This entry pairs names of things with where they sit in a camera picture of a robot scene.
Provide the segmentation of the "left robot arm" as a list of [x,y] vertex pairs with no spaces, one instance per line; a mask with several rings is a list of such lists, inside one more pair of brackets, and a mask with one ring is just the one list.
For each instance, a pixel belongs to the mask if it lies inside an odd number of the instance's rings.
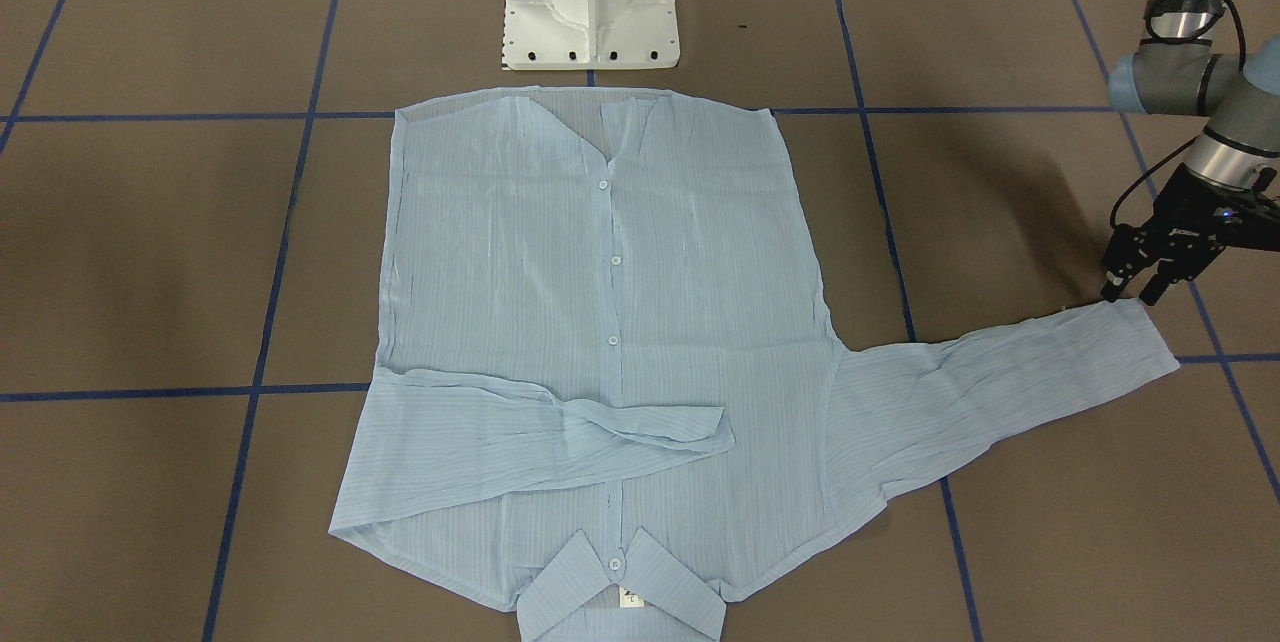
[[1224,249],[1279,249],[1277,40],[1248,51],[1235,0],[1147,0],[1138,49],[1108,77],[1116,113],[1194,116],[1202,130],[1164,159],[1170,176],[1138,226],[1108,215],[1101,297],[1119,301],[1139,272],[1156,304]]

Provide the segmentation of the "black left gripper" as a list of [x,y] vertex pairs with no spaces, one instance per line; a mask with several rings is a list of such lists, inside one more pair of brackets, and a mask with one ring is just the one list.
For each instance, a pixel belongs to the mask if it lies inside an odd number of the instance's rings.
[[1276,169],[1265,165],[1253,185],[1235,191],[1202,180],[1180,165],[1156,197],[1147,223],[1114,228],[1103,251],[1101,299],[1116,303],[1132,272],[1153,267],[1139,294],[1152,308],[1181,281],[1181,272],[1202,272],[1228,247],[1276,253],[1277,201],[1266,194],[1276,178]]

